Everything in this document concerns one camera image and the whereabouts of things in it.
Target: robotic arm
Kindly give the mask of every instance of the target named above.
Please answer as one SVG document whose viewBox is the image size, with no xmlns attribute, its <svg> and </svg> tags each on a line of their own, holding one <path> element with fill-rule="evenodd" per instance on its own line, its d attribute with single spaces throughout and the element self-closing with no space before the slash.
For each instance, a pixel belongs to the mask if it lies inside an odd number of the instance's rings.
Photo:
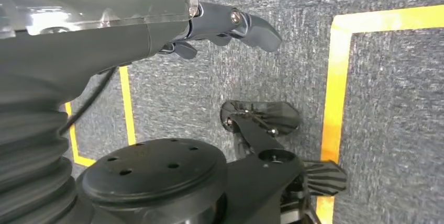
<svg viewBox="0 0 444 224">
<path fill-rule="evenodd" d="M 58 108 L 91 76 L 156 53 L 192 59 L 193 40 L 277 50 L 281 37 L 257 16 L 197 0 L 0 0 L 0 38 L 1 224 L 317 222 L 310 195 L 345 188 L 336 165 L 304 163 L 274 139 L 298 127 L 286 103 L 223 105 L 239 161 L 195 140 L 155 140 L 71 177 Z M 326 172 L 332 184 L 307 175 Z"/>
</svg>

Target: black plastic part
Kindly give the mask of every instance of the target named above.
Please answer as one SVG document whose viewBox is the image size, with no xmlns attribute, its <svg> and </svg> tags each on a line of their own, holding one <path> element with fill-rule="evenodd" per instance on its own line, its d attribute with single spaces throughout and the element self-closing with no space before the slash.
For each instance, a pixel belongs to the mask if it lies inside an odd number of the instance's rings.
<svg viewBox="0 0 444 224">
<path fill-rule="evenodd" d="M 177 42 L 175 53 L 183 59 L 191 60 L 196 57 L 197 50 L 187 42 Z"/>
<path fill-rule="evenodd" d="M 347 189 L 345 171 L 333 161 L 304 161 L 308 189 L 313 196 L 335 196 Z"/>
<path fill-rule="evenodd" d="M 226 33 L 238 27 L 231 21 L 231 13 L 236 8 L 214 3 L 200 3 L 201 14 L 191 20 L 192 29 L 187 40 L 207 39 Z"/>
<path fill-rule="evenodd" d="M 96 208 L 127 223 L 174 224 L 208 216 L 226 183 L 226 159 L 218 148 L 159 139 L 101 158 L 79 177 L 77 187 Z"/>
<path fill-rule="evenodd" d="M 244 19 L 248 24 L 248 32 L 239 38 L 241 42 L 251 47 L 260 47 L 266 52 L 278 50 L 282 38 L 273 26 L 254 15 L 245 14 Z"/>
<path fill-rule="evenodd" d="M 285 188 L 299 176 L 303 163 L 293 153 L 280 150 L 277 159 L 261 160 L 257 155 L 228 164 L 228 208 L 223 223 L 280 223 L 280 201 Z"/>
<path fill-rule="evenodd" d="M 228 123 L 232 115 L 242 115 L 251 118 L 262 129 L 272 136 L 285 136 L 299 128 L 301 117 L 289 103 L 286 102 L 243 102 L 226 101 L 220 110 L 220 120 L 227 131 L 233 132 Z"/>
</svg>

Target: screw hole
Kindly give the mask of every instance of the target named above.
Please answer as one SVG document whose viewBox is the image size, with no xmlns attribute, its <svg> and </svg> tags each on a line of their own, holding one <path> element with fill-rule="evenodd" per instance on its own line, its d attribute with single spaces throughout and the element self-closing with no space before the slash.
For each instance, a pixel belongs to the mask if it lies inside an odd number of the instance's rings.
<svg viewBox="0 0 444 224">
<path fill-rule="evenodd" d="M 120 171 L 120 175 L 121 176 L 124 176 L 124 175 L 127 175 L 127 174 L 130 174 L 132 171 L 130 170 L 130 169 L 125 169 L 125 170 L 122 170 L 122 171 Z"/>
<path fill-rule="evenodd" d="M 168 165 L 168 168 L 170 168 L 170 169 L 176 169 L 178 167 L 179 167 L 179 164 L 176 164 L 176 163 L 172 163 L 172 164 Z"/>
</svg>

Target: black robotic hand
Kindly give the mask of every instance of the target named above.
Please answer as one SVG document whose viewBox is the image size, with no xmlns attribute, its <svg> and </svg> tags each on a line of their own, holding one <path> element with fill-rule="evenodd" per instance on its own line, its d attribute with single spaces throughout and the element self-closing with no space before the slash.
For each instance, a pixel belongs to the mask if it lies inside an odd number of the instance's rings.
<svg viewBox="0 0 444 224">
<path fill-rule="evenodd" d="M 258 16 L 231 6 L 200 3 L 185 33 L 166 44 L 159 53 L 175 52 L 182 58 L 192 59 L 197 50 L 188 41 L 206 39 L 215 45 L 226 46 L 232 38 L 267 52 L 276 51 L 282 42 L 273 26 Z"/>
</svg>

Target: round black disc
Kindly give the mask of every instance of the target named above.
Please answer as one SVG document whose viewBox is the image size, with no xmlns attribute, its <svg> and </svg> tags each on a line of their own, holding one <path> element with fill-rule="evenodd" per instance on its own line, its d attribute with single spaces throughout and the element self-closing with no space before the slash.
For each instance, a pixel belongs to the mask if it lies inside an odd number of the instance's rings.
<svg viewBox="0 0 444 224">
<path fill-rule="evenodd" d="M 122 148 L 77 179 L 80 196 L 96 207 L 129 221 L 171 224 L 213 207 L 226 184 L 224 154 L 191 139 L 158 139 Z"/>
</svg>

